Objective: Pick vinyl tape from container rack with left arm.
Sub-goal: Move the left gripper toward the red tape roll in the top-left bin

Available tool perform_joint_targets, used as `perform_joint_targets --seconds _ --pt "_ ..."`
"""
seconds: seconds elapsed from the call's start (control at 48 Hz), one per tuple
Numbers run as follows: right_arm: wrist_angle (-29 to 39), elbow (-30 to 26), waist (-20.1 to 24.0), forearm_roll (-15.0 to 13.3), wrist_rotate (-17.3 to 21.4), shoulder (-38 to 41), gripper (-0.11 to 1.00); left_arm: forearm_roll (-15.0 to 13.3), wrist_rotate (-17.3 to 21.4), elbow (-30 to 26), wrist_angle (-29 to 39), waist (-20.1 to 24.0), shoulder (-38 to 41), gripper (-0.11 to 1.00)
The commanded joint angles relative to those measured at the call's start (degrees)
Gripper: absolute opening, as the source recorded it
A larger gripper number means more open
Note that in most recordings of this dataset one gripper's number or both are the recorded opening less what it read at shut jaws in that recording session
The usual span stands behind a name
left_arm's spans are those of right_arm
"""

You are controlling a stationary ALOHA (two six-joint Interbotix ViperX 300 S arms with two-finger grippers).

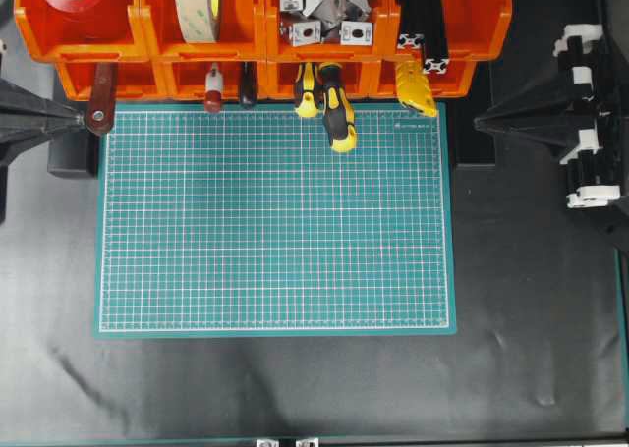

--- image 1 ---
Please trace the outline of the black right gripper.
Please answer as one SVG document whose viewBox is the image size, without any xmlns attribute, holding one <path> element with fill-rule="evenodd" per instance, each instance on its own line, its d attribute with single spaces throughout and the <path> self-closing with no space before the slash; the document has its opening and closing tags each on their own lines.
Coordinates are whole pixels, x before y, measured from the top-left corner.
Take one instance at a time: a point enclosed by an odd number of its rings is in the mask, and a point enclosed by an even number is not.
<svg viewBox="0 0 629 447">
<path fill-rule="evenodd" d="M 566 171 L 570 208 L 628 200 L 628 99 L 623 67 L 601 25 L 568 25 L 557 72 L 474 120 L 483 133 L 546 146 Z"/>
</svg>

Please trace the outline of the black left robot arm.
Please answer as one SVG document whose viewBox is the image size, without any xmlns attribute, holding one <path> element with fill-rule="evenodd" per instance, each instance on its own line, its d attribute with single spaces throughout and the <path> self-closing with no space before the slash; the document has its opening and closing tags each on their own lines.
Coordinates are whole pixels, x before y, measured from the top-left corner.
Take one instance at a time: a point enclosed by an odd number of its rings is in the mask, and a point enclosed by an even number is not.
<svg viewBox="0 0 629 447">
<path fill-rule="evenodd" d="M 84 126 L 80 111 L 1 79 L 1 223 L 6 218 L 10 164 L 21 153 Z"/>
</svg>

